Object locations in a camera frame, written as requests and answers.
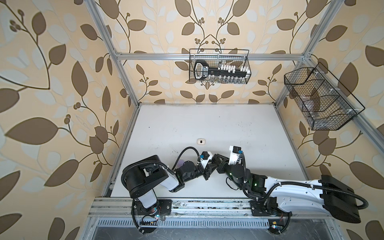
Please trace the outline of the cream earbud charging case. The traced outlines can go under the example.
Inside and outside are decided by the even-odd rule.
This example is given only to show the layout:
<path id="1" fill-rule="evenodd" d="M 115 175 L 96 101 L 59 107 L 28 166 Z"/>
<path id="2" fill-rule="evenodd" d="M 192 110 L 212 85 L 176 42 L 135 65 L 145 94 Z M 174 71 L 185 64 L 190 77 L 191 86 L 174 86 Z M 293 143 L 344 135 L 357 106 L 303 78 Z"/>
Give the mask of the cream earbud charging case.
<path id="1" fill-rule="evenodd" d="M 197 144 L 198 145 L 205 145 L 206 144 L 206 140 L 205 139 L 197 139 Z"/>

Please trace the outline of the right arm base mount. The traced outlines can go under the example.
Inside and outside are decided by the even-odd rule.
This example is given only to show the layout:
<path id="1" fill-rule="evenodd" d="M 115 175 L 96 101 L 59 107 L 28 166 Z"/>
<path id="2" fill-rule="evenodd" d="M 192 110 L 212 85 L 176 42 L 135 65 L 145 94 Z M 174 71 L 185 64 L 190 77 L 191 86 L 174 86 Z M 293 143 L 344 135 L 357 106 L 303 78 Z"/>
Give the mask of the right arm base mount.
<path id="1" fill-rule="evenodd" d="M 249 201 L 253 217 L 272 217 L 268 220 L 268 231 L 272 235 L 282 235 L 286 232 L 292 217 L 292 212 L 279 209 L 277 198 L 270 198 L 266 202 Z"/>

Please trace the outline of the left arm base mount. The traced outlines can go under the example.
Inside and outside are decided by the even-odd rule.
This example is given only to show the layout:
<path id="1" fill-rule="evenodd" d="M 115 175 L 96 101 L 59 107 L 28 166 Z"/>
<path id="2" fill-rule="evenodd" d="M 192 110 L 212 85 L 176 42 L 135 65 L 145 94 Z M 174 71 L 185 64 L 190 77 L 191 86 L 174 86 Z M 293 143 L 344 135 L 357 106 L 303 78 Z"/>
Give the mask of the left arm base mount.
<path id="1" fill-rule="evenodd" d="M 138 200 L 132 200 L 131 216 L 137 230 L 145 235 L 152 233 L 159 224 L 159 221 L 164 221 L 165 217 L 171 214 L 172 200 L 157 200 L 157 202 L 145 208 Z"/>

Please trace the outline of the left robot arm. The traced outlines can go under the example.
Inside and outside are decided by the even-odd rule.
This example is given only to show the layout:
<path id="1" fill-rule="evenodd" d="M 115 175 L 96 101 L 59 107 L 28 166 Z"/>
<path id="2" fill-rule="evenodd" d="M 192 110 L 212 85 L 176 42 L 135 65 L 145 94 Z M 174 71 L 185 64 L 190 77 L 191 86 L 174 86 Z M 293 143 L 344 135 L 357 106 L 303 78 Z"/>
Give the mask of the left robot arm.
<path id="1" fill-rule="evenodd" d="M 181 157 L 188 150 L 195 152 L 197 163 L 186 161 L 180 165 Z M 154 211 L 160 205 L 154 191 L 156 186 L 161 185 L 175 193 L 191 180 L 203 177 L 207 181 L 218 166 L 219 163 L 211 152 L 199 153 L 194 147 L 186 147 L 178 155 L 172 168 L 164 164 L 157 155 L 128 165 L 122 171 L 121 183 L 128 190 L 134 204 L 139 203 L 142 209 Z"/>

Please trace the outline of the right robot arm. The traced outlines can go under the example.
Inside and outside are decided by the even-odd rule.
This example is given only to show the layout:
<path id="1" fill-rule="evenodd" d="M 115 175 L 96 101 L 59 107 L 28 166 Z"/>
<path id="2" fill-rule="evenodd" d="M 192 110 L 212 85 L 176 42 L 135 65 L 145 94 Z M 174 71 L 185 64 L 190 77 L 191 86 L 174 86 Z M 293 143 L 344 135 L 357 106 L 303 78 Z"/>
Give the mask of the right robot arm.
<path id="1" fill-rule="evenodd" d="M 225 174 L 267 215 L 317 212 L 358 224 L 361 222 L 359 211 L 369 206 L 366 199 L 332 176 L 322 175 L 319 180 L 311 181 L 280 180 L 251 173 L 244 159 L 244 155 L 233 162 L 222 155 L 213 157 L 218 173 Z"/>

